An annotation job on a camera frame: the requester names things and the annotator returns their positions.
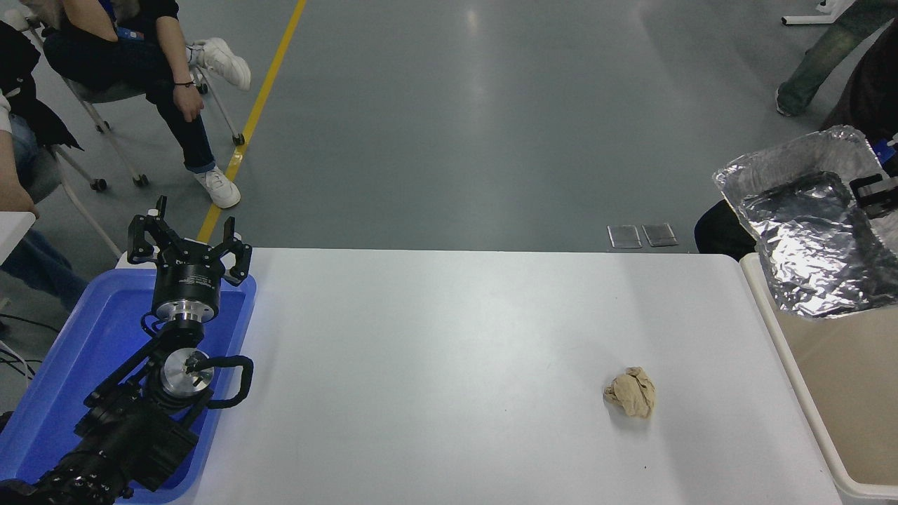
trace white sneaker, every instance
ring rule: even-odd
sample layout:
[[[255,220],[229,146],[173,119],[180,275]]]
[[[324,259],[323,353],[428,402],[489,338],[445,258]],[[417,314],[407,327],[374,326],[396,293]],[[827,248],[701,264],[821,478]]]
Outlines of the white sneaker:
[[[194,173],[193,176],[212,197],[212,203],[218,207],[233,207],[240,201],[240,190],[237,189],[237,185],[229,181],[218,167],[206,173]]]
[[[250,66],[245,59],[235,56],[224,40],[217,37],[197,40],[190,48],[198,52],[197,65],[219,74],[241,91],[250,90]]]

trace jeans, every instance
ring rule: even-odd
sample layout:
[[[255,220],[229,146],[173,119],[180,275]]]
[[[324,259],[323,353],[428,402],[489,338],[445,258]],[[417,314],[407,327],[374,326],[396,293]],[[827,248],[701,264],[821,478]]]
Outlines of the jeans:
[[[898,15],[898,0],[858,0],[842,13],[805,53],[792,76],[778,89],[778,106],[800,114],[832,70],[864,39]]]
[[[20,181],[31,177],[38,153],[34,134],[22,118],[10,116],[13,124],[13,152]],[[15,246],[0,270],[23,281],[29,288],[39,289],[59,298],[71,311],[87,288],[87,282],[72,271],[72,264],[36,230],[29,230]]]
[[[205,173],[216,166],[206,137],[203,120],[184,120],[172,98],[172,69],[155,38],[154,22],[137,18],[122,23],[145,35],[144,40],[96,37],[64,22],[44,42],[44,55],[54,70],[66,79],[94,91],[104,91],[115,83],[144,90],[156,106],[184,153],[184,166],[193,173]]]

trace black pants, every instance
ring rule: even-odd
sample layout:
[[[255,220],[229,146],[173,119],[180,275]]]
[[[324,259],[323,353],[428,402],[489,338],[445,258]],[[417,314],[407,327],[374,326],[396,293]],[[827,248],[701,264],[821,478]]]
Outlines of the black pants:
[[[726,254],[736,261],[754,253],[755,241],[739,224],[739,218],[724,200],[699,218],[695,225],[695,245],[699,253]]]
[[[44,42],[47,61],[61,76],[91,90],[104,91],[124,81],[142,89],[184,151],[184,166],[203,173],[215,166],[203,120],[184,120],[172,98],[172,69],[155,37],[154,23],[137,18],[122,23],[144,33],[144,40],[109,42],[68,22]]]

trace crumpled paper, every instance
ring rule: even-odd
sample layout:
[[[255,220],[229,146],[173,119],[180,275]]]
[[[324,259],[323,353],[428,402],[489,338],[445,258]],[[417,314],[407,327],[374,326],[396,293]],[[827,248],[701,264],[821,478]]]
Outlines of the crumpled paper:
[[[630,417],[647,419],[655,409],[655,384],[641,367],[627,368],[605,388],[605,400],[620,405]]]

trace aluminum foil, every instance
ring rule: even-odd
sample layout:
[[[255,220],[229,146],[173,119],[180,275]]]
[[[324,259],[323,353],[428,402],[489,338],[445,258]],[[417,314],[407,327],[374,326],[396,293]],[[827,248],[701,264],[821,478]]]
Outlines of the aluminum foil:
[[[758,241],[781,310],[836,317],[898,304],[898,212],[873,219],[849,189],[887,177],[863,134],[816,132],[735,159],[714,180]]]

